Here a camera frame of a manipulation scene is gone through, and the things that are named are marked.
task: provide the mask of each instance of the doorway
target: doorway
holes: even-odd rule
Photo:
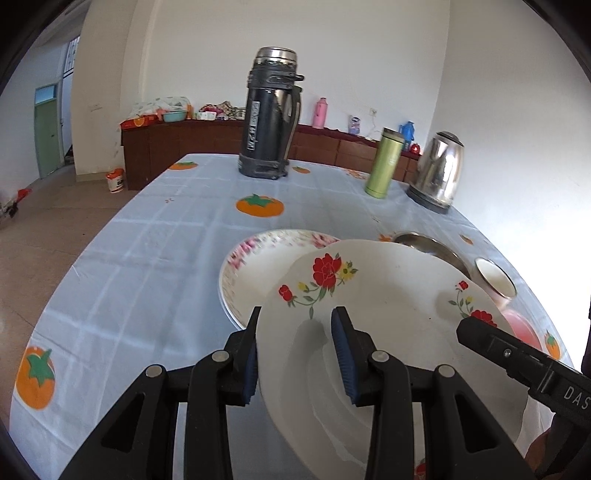
[[[35,90],[34,121],[39,176],[45,178],[63,164],[59,139],[56,83]]]

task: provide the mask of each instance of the kettle base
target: kettle base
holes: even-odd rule
[[[425,207],[426,209],[431,210],[432,212],[446,214],[449,211],[449,207],[451,205],[441,205],[439,203],[435,203],[431,200],[427,195],[422,192],[419,192],[415,187],[412,185],[407,189],[407,195],[412,198],[415,202],[419,205]]]

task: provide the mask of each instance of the stainless steel kettle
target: stainless steel kettle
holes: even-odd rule
[[[450,132],[438,132],[418,159],[417,179],[407,194],[415,202],[439,213],[452,205],[464,157],[464,145]]]

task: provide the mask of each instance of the wooden cabinet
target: wooden cabinet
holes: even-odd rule
[[[189,153],[238,154],[243,122],[185,120],[155,124],[121,132],[127,185],[141,190],[164,170]],[[336,165],[371,172],[379,142],[337,130],[298,125],[291,142],[289,158],[325,165]],[[415,174],[418,155],[403,153],[395,179]]]

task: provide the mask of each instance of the window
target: window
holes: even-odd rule
[[[64,77],[74,72],[74,59],[76,58],[76,50],[78,50],[78,42],[80,37],[76,37],[68,45],[68,53],[66,55],[66,64],[64,65]]]
[[[56,97],[56,86],[48,85],[35,90],[35,105],[53,100]]]

